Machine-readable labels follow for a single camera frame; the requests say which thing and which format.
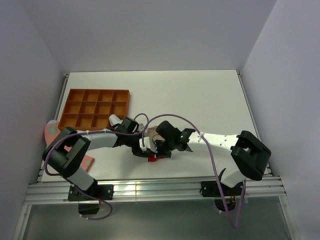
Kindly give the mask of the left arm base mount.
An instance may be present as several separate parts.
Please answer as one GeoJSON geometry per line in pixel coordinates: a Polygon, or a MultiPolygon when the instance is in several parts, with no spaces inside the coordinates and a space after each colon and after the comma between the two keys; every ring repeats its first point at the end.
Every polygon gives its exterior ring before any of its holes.
{"type": "Polygon", "coordinates": [[[88,190],[81,190],[77,186],[70,186],[67,197],[68,202],[78,202],[78,213],[83,217],[95,218],[102,207],[107,207],[109,212],[106,218],[113,212],[113,207],[108,202],[113,199],[113,184],[98,184],[88,190]]]}

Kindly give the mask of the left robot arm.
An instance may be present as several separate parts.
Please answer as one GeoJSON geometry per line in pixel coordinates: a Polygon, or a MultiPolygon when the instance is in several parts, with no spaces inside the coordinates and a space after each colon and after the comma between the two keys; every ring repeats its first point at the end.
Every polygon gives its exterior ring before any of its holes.
{"type": "Polygon", "coordinates": [[[139,123],[130,117],[120,120],[112,115],[111,126],[97,131],[76,131],[65,127],[42,154],[44,169],[49,176],[61,176],[79,188],[79,194],[91,200],[98,193],[97,180],[82,167],[87,151],[127,146],[134,156],[148,158],[154,154],[140,146],[139,123]]]}

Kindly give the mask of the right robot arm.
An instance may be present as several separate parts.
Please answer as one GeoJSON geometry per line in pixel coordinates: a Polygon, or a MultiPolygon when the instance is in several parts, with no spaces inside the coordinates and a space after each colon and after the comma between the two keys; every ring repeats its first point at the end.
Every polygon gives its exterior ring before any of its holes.
{"type": "Polygon", "coordinates": [[[221,135],[198,132],[194,128],[179,130],[168,121],[163,121],[155,129],[162,137],[156,140],[157,156],[171,157],[173,150],[180,152],[209,152],[232,158],[219,173],[217,191],[229,194],[240,182],[250,179],[261,181],[271,157],[271,150],[251,132],[243,130],[240,134],[221,135]]]}

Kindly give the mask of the orange compartment tray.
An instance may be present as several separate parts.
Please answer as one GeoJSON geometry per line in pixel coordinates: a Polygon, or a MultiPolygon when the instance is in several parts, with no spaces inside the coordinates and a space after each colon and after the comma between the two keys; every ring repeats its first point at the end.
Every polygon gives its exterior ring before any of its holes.
{"type": "Polygon", "coordinates": [[[128,89],[76,89],[69,90],[58,129],[71,127],[77,131],[97,131],[110,127],[109,116],[124,120],[128,115],[130,91],[128,89]]]}

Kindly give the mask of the white sock black cuff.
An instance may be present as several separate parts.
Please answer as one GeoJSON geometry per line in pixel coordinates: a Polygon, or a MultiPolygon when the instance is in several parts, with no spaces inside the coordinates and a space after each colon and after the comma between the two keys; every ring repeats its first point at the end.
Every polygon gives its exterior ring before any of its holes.
{"type": "Polygon", "coordinates": [[[123,122],[122,119],[120,119],[117,115],[115,114],[111,114],[109,116],[109,123],[110,123],[110,127],[113,129],[116,129],[117,127],[119,127],[121,125],[121,123],[123,122]]]}

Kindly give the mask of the beige red reindeer sock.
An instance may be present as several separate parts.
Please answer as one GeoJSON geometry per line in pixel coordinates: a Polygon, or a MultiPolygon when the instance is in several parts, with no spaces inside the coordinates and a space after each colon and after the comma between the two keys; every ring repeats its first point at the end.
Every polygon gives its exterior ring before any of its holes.
{"type": "Polygon", "coordinates": [[[150,147],[151,150],[151,154],[147,158],[149,163],[154,163],[160,159],[160,157],[156,157],[156,140],[163,141],[164,139],[156,132],[157,127],[157,125],[149,127],[146,131],[147,146],[150,147]]]}

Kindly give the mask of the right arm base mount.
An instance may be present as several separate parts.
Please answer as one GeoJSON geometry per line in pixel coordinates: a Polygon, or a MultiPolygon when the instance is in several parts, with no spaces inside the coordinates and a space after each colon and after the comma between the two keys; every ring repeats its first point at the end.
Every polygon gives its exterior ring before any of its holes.
{"type": "MultiPolygon", "coordinates": [[[[199,190],[199,194],[204,198],[218,198],[218,200],[214,200],[214,204],[218,210],[224,212],[225,207],[221,199],[221,194],[217,182],[215,180],[202,181],[200,185],[201,188],[199,190]]],[[[236,197],[242,194],[243,187],[244,185],[242,182],[238,183],[233,188],[221,184],[221,189],[225,196],[226,205],[229,211],[232,211],[236,208],[236,197]]]]}

